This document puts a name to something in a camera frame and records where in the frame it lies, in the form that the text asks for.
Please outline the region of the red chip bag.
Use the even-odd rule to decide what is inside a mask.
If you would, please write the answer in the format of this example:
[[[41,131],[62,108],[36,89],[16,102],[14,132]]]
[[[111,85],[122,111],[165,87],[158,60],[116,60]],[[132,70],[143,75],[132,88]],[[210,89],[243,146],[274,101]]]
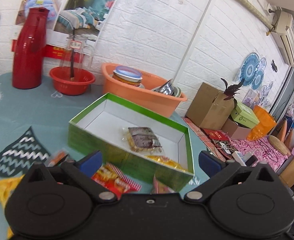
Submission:
[[[112,163],[102,165],[91,179],[114,193],[118,199],[125,193],[139,192],[142,188]]]

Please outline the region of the yellow soft bread pack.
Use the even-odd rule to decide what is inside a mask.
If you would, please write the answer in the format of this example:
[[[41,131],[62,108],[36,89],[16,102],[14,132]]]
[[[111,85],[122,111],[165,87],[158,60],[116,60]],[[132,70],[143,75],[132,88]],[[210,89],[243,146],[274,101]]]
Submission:
[[[171,168],[175,168],[177,170],[181,170],[183,172],[187,172],[186,169],[184,169],[179,163],[171,160],[170,158],[162,155],[147,155],[147,157],[151,160],[154,160],[158,163],[161,163],[163,165],[166,165]]]

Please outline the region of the pink bean snack bag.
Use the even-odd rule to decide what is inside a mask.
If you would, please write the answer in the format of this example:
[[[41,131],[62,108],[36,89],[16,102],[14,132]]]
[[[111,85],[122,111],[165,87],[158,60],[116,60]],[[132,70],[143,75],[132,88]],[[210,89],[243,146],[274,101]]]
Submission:
[[[163,184],[154,176],[151,194],[169,194],[169,193],[175,193],[175,191],[171,189],[170,187],[168,187],[167,185]]]

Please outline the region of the brown noodle snack pack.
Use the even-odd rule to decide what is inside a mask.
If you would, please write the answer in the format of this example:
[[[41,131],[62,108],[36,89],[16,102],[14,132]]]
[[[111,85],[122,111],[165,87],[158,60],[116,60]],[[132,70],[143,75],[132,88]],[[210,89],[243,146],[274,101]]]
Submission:
[[[149,127],[128,127],[124,129],[124,140],[133,152],[160,154],[163,146],[159,137]]]

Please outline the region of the yellow egg cake bag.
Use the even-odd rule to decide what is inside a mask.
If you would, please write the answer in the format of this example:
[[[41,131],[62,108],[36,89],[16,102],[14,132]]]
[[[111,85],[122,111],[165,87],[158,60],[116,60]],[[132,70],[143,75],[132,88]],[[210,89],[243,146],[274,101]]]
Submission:
[[[4,209],[10,196],[15,191],[23,177],[24,175],[0,180],[0,231],[3,230],[1,237],[5,237],[5,239],[10,239],[14,233],[5,220]]]

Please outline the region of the red peanut snack bag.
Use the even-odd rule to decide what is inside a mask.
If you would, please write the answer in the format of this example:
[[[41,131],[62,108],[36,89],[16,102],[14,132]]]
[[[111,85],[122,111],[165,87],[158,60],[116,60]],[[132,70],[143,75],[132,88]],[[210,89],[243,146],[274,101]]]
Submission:
[[[64,150],[60,150],[56,152],[54,155],[51,155],[45,162],[46,167],[54,167],[58,166],[61,163],[63,163],[67,158],[69,154],[68,152]]]

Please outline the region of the red envelope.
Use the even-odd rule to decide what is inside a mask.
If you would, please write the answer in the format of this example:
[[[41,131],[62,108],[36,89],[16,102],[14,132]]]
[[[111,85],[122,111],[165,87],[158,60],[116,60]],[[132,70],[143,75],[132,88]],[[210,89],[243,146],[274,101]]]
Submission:
[[[202,129],[203,132],[209,137],[211,140],[217,140],[217,141],[229,141],[229,137],[225,135],[220,130],[212,130],[212,129]]]

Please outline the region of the green shoe box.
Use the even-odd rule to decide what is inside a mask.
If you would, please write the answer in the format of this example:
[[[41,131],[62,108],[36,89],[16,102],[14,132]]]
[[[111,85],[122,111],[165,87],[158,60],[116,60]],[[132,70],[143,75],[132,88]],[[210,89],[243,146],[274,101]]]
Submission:
[[[260,122],[253,110],[240,102],[237,102],[232,110],[231,118],[234,122],[250,129],[253,129]]]

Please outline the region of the brown cardboard box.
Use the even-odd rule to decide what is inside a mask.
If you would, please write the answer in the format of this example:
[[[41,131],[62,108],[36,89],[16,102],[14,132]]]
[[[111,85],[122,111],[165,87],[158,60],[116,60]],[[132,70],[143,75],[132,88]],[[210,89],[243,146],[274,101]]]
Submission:
[[[234,99],[225,100],[223,91],[202,83],[189,106],[186,117],[197,127],[220,130],[234,109]]]

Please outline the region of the green cardboard box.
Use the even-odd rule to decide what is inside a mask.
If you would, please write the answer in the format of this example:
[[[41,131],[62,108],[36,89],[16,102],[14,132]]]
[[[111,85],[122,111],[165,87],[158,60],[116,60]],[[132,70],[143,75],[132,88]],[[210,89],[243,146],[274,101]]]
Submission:
[[[84,155],[100,150],[105,163],[176,192],[194,177],[189,129],[110,93],[69,121],[68,146]]]

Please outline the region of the orange plastic bag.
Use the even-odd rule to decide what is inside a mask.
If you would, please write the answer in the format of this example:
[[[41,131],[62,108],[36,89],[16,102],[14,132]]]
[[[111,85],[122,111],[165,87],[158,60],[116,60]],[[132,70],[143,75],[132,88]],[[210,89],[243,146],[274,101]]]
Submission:
[[[246,139],[249,141],[255,141],[265,137],[276,126],[274,118],[265,109],[260,106],[254,106],[253,112],[258,118],[259,124],[248,134]]]

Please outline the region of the dark purple plant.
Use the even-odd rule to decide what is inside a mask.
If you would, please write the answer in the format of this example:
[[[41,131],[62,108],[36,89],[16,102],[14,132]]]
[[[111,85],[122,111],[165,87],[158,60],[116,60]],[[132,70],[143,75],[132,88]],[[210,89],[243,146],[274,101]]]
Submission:
[[[238,93],[245,81],[242,79],[238,84],[229,85],[225,79],[221,78],[221,80],[225,84],[225,90],[223,91],[223,94],[226,96],[224,98],[225,101],[234,99],[235,94]]]

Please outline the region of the orange plastic basin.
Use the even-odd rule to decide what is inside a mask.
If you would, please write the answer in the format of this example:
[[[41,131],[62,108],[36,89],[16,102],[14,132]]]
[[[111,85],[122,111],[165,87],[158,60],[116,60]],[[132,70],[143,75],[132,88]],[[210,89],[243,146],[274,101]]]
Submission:
[[[140,72],[143,88],[118,81],[112,77],[116,66],[118,66],[116,63],[103,63],[101,65],[101,72],[105,78],[104,94],[112,93],[167,118],[174,113],[181,102],[187,101],[187,96],[184,93],[175,97],[152,91],[153,88],[165,84],[166,79],[148,72]]]

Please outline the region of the red plastic basket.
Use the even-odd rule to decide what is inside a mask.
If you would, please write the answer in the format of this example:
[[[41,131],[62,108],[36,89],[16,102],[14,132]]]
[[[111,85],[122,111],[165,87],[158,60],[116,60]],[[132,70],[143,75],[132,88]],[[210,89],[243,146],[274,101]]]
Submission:
[[[95,82],[95,76],[81,68],[74,68],[74,76],[71,77],[70,67],[55,67],[49,72],[53,80],[54,88],[68,96],[81,95]]]

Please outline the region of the steel bowl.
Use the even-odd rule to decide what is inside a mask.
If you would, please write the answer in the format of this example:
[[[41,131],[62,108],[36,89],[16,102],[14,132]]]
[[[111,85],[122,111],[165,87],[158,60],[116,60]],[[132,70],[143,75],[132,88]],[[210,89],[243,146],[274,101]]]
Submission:
[[[173,96],[174,87],[172,84],[172,79],[168,80],[166,83],[164,83],[163,85],[159,87],[153,88],[152,91]]]

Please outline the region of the blue decorative plates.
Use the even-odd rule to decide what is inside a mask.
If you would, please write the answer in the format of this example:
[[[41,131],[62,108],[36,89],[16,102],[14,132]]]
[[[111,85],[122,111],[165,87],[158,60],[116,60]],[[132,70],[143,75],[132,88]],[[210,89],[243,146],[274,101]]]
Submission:
[[[258,90],[264,80],[267,61],[259,57],[257,53],[250,53],[243,61],[234,81],[244,81],[243,86],[250,86],[252,90]]]

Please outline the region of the blue lidded container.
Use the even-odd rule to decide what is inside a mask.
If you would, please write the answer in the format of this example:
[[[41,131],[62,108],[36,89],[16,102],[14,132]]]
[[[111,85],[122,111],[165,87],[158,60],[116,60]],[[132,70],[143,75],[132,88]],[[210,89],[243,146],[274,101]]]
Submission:
[[[127,66],[116,66],[112,77],[120,82],[136,87],[140,86],[143,79],[142,74],[138,70]]]

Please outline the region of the clear glass pitcher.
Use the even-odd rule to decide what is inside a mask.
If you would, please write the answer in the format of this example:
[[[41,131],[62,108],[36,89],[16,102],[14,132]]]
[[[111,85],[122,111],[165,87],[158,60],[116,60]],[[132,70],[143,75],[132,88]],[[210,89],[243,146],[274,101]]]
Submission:
[[[70,35],[67,45],[63,50],[60,67],[70,67],[71,77],[74,76],[74,68],[89,67],[93,61],[94,47],[88,44],[87,38],[79,35]]]

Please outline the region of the red thermos jug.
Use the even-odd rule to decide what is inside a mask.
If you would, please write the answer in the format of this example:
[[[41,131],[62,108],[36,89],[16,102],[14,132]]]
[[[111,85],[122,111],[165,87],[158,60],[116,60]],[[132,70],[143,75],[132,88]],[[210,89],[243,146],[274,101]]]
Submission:
[[[36,88],[42,82],[48,13],[44,7],[29,9],[20,31],[12,67],[12,86],[17,89]]]

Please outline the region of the air conditioner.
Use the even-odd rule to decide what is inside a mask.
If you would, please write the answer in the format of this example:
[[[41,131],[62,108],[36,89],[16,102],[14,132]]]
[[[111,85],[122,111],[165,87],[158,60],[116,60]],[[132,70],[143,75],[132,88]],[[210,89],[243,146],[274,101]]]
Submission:
[[[282,54],[284,62],[294,67],[294,19],[285,11],[276,10],[271,34]]]

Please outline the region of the bedding poster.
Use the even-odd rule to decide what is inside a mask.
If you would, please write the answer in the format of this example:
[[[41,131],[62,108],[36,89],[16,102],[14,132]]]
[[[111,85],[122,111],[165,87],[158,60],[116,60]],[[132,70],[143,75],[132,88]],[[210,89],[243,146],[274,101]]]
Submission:
[[[44,7],[47,17],[47,44],[64,47],[67,37],[75,34],[94,43],[116,0],[22,0],[18,10],[14,39],[18,38],[29,9]]]

